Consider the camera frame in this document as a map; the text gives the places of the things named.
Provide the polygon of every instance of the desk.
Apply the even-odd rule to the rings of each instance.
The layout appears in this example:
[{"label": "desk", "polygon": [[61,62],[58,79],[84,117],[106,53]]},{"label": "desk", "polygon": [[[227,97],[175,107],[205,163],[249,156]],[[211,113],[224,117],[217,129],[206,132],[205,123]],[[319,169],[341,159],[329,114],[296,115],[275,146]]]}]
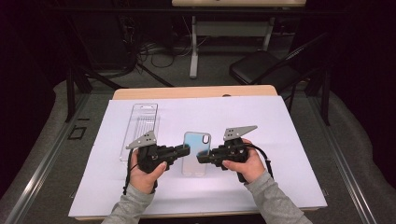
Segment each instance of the desk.
[{"label": "desk", "polygon": [[[174,7],[303,7],[305,0],[172,0]],[[267,50],[275,18],[269,21],[197,21],[192,16],[192,54],[190,78],[197,78],[198,35],[264,36],[262,49]]]},{"label": "desk", "polygon": [[[131,106],[142,103],[159,105],[159,145],[180,145],[184,132],[194,131],[211,133],[212,146],[216,147],[223,143],[225,128],[257,122],[254,124],[259,128],[247,134],[246,138],[264,148],[272,159],[274,176],[279,186],[302,209],[327,206],[287,108],[273,87],[157,88],[116,91],[92,147],[70,209],[70,217],[80,220],[103,218],[120,199],[126,169],[119,159],[120,149]],[[175,161],[170,170],[161,176],[154,201],[143,217],[197,217],[258,212],[251,195],[239,183],[235,172],[221,171],[208,164],[204,177],[191,178],[182,175],[181,162],[181,159]]]}]

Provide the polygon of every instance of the hand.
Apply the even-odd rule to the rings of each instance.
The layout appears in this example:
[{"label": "hand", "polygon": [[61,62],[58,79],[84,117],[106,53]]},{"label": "hand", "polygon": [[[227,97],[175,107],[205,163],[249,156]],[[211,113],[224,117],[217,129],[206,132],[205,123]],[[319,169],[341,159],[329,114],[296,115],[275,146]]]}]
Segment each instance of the hand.
[{"label": "hand", "polygon": [[[131,167],[134,167],[136,164],[137,150],[132,153]],[[163,172],[165,172],[165,169],[166,161],[159,164],[150,174],[141,171],[137,165],[131,171],[131,180],[129,183],[139,191],[150,194],[152,192],[152,188],[154,188],[154,182],[163,174]]]},{"label": "hand", "polygon": [[[251,144],[247,139],[242,139],[244,143]],[[248,183],[255,181],[264,173],[265,168],[262,165],[259,153],[256,149],[248,147],[248,159],[245,162],[223,161],[223,165],[232,171],[241,173]]]}]

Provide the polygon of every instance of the forearm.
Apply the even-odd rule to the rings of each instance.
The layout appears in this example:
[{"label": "forearm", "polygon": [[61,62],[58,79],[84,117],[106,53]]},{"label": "forearm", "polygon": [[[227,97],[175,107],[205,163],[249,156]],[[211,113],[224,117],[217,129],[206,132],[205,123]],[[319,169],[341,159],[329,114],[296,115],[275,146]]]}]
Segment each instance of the forearm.
[{"label": "forearm", "polygon": [[246,187],[266,223],[311,223],[267,172]]},{"label": "forearm", "polygon": [[142,193],[129,185],[126,195],[121,195],[120,201],[114,205],[113,211],[102,223],[137,224],[153,198],[154,194]]}]

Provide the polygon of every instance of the chair seat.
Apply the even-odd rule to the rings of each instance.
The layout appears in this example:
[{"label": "chair seat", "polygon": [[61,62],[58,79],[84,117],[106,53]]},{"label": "chair seat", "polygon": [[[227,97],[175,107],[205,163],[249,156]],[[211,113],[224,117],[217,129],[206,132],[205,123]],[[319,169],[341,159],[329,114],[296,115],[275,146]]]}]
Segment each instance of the chair seat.
[{"label": "chair seat", "polygon": [[[230,65],[230,75],[241,84],[251,82],[264,74],[280,60],[264,50],[258,50]],[[284,66],[265,76],[258,84],[273,85],[278,93],[285,90],[290,83],[297,81],[300,73],[289,66]]]}]

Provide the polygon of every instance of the triangular metal plate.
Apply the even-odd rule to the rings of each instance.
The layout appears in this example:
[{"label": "triangular metal plate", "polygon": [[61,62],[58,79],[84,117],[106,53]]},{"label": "triangular metal plate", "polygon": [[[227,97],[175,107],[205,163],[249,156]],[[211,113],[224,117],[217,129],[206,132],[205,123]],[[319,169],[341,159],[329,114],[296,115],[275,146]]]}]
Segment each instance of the triangular metal plate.
[{"label": "triangular metal plate", "polygon": [[238,137],[241,137],[245,133],[250,133],[251,131],[257,129],[257,125],[246,126],[246,127],[237,127],[237,128],[228,128],[224,133],[224,141],[232,140]]},{"label": "triangular metal plate", "polygon": [[149,131],[143,136],[137,138],[134,140],[131,144],[129,144],[126,149],[134,149],[136,147],[146,147],[146,146],[151,146],[157,143],[157,139],[155,138],[154,131]]}]

